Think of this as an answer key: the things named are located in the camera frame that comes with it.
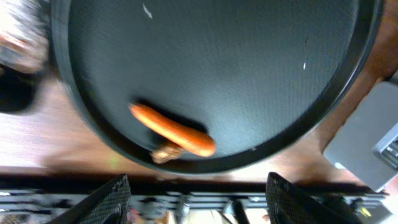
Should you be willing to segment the orange carrot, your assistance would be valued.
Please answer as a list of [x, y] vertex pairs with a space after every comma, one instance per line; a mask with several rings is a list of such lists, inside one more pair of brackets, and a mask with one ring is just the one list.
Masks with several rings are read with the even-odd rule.
[[210, 157], [216, 152], [215, 141], [205, 133], [172, 121], [143, 104], [131, 105], [129, 109], [142, 124], [192, 154]]

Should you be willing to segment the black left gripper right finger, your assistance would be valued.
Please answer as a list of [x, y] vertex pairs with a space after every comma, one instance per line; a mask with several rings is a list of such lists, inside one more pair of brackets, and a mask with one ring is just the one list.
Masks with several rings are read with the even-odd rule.
[[266, 199], [272, 224], [358, 224], [361, 220], [341, 197], [315, 200], [279, 174], [267, 178]]

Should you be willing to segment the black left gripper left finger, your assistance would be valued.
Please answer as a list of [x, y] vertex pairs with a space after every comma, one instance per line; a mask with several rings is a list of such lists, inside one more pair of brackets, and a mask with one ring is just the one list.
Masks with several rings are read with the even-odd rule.
[[119, 175], [48, 224], [124, 224], [131, 189], [127, 175]]

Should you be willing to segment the brown food scrap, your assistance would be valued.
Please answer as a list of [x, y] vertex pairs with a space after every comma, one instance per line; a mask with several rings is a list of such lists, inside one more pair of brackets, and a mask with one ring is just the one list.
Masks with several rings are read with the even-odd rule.
[[156, 164], [163, 164], [178, 159], [185, 153], [185, 149], [174, 142], [167, 141], [158, 149], [151, 152], [151, 158]]

